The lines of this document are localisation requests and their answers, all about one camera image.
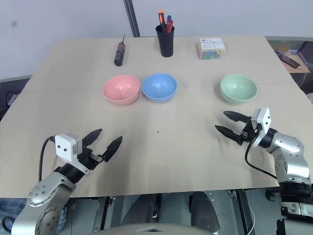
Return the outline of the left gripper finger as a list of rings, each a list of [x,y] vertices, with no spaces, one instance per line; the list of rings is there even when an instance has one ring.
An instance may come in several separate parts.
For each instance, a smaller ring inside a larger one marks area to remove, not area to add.
[[[113,155],[117,152],[119,149],[121,143],[122,143],[123,137],[120,136],[113,140],[107,147],[107,150],[101,155],[103,161],[108,162]]]
[[[91,145],[100,135],[102,132],[102,129],[93,130],[90,133],[88,133],[85,137],[82,139],[82,146],[87,147]]]

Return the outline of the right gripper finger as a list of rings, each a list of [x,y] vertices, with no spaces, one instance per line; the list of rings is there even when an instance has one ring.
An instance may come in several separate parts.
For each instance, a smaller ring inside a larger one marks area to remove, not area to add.
[[[249,117],[234,111],[223,111],[223,114],[230,120],[235,122],[249,122]]]
[[[235,141],[236,143],[239,143],[241,140],[240,135],[235,134],[232,130],[229,128],[226,128],[224,126],[215,125],[215,128],[225,137]]]

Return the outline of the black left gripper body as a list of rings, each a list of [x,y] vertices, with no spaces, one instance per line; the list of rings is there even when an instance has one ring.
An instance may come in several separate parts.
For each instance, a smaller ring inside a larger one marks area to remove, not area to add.
[[[94,170],[100,163],[105,161],[105,154],[106,151],[103,154],[95,155],[91,149],[83,147],[82,153],[78,155],[78,161],[88,170]]]

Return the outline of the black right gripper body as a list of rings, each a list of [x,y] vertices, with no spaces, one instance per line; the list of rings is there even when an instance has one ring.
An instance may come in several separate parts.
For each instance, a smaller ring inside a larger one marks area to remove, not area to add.
[[[258,130],[253,127],[251,117],[240,118],[239,121],[244,122],[246,125],[240,133],[237,144],[241,146],[243,142],[254,143]]]

